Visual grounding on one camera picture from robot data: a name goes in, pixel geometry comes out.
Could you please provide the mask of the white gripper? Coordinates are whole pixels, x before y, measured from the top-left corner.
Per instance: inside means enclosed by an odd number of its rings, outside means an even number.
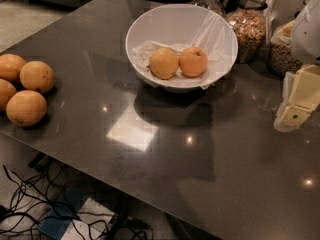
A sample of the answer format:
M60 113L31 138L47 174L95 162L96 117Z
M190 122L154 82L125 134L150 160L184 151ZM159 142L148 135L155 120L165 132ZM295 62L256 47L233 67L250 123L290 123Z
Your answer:
M320 0L310 0L295 18L291 54L305 64L320 63ZM320 66L304 65L296 73L287 72L282 97L274 128L299 129L320 105Z

